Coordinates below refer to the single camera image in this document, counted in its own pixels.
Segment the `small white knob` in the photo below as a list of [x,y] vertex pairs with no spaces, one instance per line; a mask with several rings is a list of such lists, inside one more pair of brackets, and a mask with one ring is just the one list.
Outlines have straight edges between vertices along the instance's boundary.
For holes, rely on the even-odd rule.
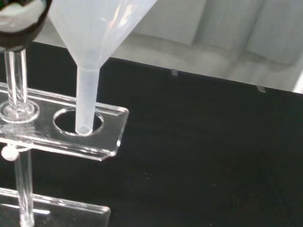
[[19,157],[19,151],[15,146],[7,145],[2,149],[1,155],[5,160],[13,162]]

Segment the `clear acrylic stand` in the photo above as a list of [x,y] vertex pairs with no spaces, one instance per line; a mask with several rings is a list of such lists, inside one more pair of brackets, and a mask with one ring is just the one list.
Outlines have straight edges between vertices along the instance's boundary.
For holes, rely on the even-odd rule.
[[5,52],[0,83],[2,156],[15,161],[17,191],[0,188],[0,227],[106,227],[110,208],[33,194],[31,149],[103,161],[116,155],[128,110],[96,104],[98,127],[89,136],[62,128],[76,99],[27,88],[26,52]]

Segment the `funnel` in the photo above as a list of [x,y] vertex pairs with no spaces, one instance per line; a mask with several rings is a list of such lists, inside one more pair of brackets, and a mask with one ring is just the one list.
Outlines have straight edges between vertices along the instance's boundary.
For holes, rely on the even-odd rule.
[[76,132],[92,132],[101,66],[157,0],[53,0],[50,19],[75,60]]

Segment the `acrylic plate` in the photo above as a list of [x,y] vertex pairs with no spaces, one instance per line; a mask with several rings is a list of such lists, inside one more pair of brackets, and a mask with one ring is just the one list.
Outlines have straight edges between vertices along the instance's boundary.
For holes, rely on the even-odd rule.
[[[39,116],[24,124],[0,119],[0,142],[98,161],[116,155],[128,117],[126,108],[97,103],[96,116],[102,126],[83,137],[65,133],[54,124],[54,117],[74,111],[76,98],[35,89],[28,89],[28,98],[38,104]],[[0,83],[0,103],[7,99],[7,84]]]
[[[35,227],[107,227],[110,209],[33,195]],[[20,227],[18,193],[0,188],[0,226]]]

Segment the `acrylic base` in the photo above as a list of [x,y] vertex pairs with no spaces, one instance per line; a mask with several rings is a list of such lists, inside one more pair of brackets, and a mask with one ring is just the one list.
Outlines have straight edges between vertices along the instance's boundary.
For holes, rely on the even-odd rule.
[[[104,206],[34,195],[35,227],[107,227],[110,209]],[[18,193],[0,188],[0,226],[20,227]]]

